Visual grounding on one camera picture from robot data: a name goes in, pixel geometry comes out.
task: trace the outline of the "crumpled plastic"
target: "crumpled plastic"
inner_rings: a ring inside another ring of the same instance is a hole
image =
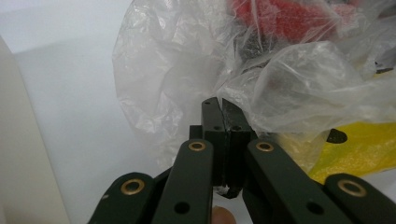
[[[378,114],[381,118],[376,119],[382,121],[394,119],[392,108],[376,109],[391,97],[382,97],[384,92],[375,86],[390,87],[388,79],[392,78],[368,83],[368,76],[361,75],[368,71],[363,66],[368,60],[361,55],[368,57],[376,46],[359,49],[347,44],[370,39],[363,34],[394,3],[352,2],[133,1],[120,28],[113,64],[121,107],[140,140],[136,145],[152,152],[162,168],[169,167],[180,144],[188,139],[189,126],[200,123],[201,102],[215,95],[243,108],[257,132],[321,135],[329,127],[344,124],[345,117],[355,118],[337,112],[339,107],[348,107],[348,113],[366,121],[381,121],[372,120]],[[292,7],[299,10],[292,12]],[[363,105],[355,111],[348,100],[357,105],[361,95],[344,97],[350,86],[375,105],[361,100]],[[384,99],[378,102],[375,97]],[[319,115],[303,113],[302,108]]]

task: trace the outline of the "finger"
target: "finger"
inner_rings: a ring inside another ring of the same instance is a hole
[[[212,224],[236,224],[233,214],[223,207],[212,209]]]

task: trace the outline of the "red object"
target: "red object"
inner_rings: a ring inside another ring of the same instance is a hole
[[[332,8],[347,22],[358,1]],[[288,0],[233,0],[236,17],[246,25],[256,26],[266,35],[286,38],[291,42],[309,42],[330,35],[337,23],[334,15],[318,4],[303,5]]]

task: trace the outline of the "yellow object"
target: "yellow object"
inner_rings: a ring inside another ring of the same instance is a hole
[[[325,144],[311,178],[323,183],[332,174],[362,176],[396,167],[396,123],[357,122],[337,130],[346,133],[347,141]]]

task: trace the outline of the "white surface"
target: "white surface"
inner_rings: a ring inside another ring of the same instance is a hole
[[[0,35],[20,66],[71,223],[86,223],[118,176],[160,172],[134,143],[114,88],[111,54],[130,2],[0,1]],[[394,178],[384,185],[394,199]],[[229,207],[249,223],[244,206]]]
[[[21,74],[1,36],[0,106],[0,224],[68,223]]]

